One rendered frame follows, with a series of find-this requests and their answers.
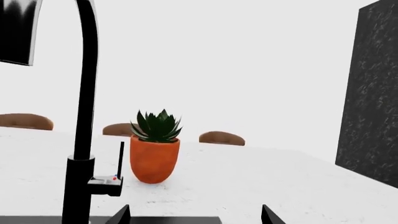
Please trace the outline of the black marble cabinet panel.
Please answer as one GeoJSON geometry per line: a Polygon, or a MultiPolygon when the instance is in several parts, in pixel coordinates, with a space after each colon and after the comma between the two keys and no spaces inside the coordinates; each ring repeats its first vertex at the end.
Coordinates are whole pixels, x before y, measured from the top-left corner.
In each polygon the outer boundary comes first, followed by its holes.
{"type": "Polygon", "coordinates": [[[398,188],[398,0],[358,11],[335,164],[398,188]]]}

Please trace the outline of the black sink basin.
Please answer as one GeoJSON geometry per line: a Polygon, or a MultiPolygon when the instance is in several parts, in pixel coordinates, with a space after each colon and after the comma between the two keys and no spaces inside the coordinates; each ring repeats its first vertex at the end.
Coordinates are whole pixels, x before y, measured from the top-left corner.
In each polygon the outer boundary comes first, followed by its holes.
{"type": "MultiPolygon", "coordinates": [[[[83,224],[108,223],[110,217],[93,216],[83,224]]],[[[60,216],[0,216],[0,224],[62,224],[60,216]]],[[[131,217],[125,224],[222,224],[218,217],[131,217]]]]}

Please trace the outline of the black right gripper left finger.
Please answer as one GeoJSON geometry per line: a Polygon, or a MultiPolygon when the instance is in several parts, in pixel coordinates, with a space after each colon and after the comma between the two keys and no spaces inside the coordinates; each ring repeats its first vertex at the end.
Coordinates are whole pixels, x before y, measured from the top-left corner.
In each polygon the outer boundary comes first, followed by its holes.
{"type": "Polygon", "coordinates": [[[105,224],[130,224],[131,213],[129,205],[125,205],[114,216],[112,216],[105,224]]]}

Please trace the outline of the green succulent plant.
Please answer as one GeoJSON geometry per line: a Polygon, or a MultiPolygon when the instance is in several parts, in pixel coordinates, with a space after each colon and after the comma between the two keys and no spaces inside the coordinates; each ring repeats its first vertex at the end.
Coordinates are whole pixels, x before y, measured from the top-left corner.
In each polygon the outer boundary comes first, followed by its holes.
{"type": "Polygon", "coordinates": [[[180,134],[180,120],[176,120],[174,115],[168,114],[163,109],[158,115],[154,113],[137,112],[137,125],[131,125],[132,133],[139,138],[140,141],[152,143],[174,143],[177,142],[177,136],[180,134]]]}

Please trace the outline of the black sink faucet spout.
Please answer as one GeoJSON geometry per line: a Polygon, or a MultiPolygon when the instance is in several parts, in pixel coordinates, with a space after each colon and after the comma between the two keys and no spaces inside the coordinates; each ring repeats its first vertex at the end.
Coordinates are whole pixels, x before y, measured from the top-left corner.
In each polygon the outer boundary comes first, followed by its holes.
{"type": "MultiPolygon", "coordinates": [[[[62,224],[90,224],[95,158],[91,138],[98,67],[98,31],[93,0],[75,0],[79,12],[83,58],[74,153],[67,159],[62,224]]],[[[0,0],[0,62],[31,66],[42,0],[0,0]]]]}

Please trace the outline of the orange plant pot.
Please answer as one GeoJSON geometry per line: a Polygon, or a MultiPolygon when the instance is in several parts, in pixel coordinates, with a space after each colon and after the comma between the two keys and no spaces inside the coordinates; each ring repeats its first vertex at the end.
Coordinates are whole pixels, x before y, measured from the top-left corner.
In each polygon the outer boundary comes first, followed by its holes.
{"type": "Polygon", "coordinates": [[[177,163],[180,140],[172,143],[142,141],[130,138],[130,166],[135,177],[146,184],[158,184],[170,177],[177,163]]]}

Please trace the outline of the brown wooden chair back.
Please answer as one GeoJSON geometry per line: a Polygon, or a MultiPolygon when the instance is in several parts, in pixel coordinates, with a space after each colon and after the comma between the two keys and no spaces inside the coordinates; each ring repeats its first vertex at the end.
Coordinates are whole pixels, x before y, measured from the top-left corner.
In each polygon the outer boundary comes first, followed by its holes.
{"type": "Polygon", "coordinates": [[[103,135],[131,137],[133,135],[131,130],[132,126],[130,123],[110,124],[103,128],[103,135]]]}
{"type": "Polygon", "coordinates": [[[200,143],[211,143],[211,144],[224,144],[224,145],[246,145],[245,140],[235,134],[221,132],[221,131],[210,131],[201,134],[198,138],[200,143]]]}
{"type": "Polygon", "coordinates": [[[0,126],[8,128],[53,130],[53,122],[50,119],[32,113],[0,114],[0,126]]]}

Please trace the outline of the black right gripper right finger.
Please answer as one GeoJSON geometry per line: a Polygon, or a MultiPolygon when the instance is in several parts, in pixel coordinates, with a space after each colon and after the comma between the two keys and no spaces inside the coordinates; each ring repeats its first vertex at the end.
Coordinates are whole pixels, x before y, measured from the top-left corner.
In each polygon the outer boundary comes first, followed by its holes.
{"type": "Polygon", "coordinates": [[[262,224],[286,224],[267,205],[262,205],[262,224]]]}

